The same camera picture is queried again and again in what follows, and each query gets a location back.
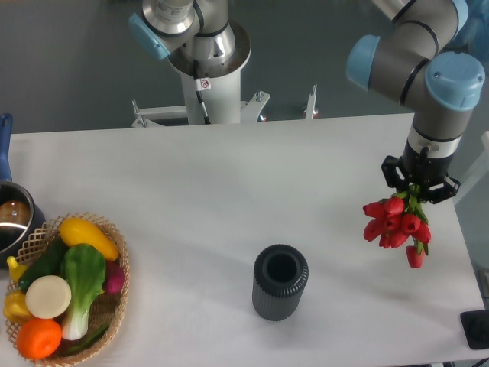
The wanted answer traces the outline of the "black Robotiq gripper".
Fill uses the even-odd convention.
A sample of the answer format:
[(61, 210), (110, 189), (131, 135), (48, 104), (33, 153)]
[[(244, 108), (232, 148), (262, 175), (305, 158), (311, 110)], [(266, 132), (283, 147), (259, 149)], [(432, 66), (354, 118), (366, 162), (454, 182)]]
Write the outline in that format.
[(420, 200), (437, 204), (455, 197), (461, 186), (459, 180), (447, 176), (450, 163), (451, 156), (433, 158), (427, 147), (416, 152), (406, 145), (400, 158), (386, 156), (381, 170), (388, 187), (403, 192), (410, 183), (420, 185)]

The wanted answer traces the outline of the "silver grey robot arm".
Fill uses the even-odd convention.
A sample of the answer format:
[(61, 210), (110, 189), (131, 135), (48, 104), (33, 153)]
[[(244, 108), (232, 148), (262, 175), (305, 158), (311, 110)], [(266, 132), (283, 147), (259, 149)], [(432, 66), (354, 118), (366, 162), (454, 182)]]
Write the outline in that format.
[[(463, 1), (411, 1), (393, 17), (388, 39), (363, 36), (351, 49), (347, 77), (413, 111), (403, 154), (385, 158), (389, 187), (414, 192), (421, 202), (453, 198), (459, 182), (448, 168), (472, 111), (485, 72), (474, 57), (445, 51), (468, 18)], [(169, 60), (180, 73), (192, 125), (256, 122), (269, 97), (241, 101), (241, 69), (251, 43), (228, 16), (225, 1), (145, 1), (128, 21), (141, 47)]]

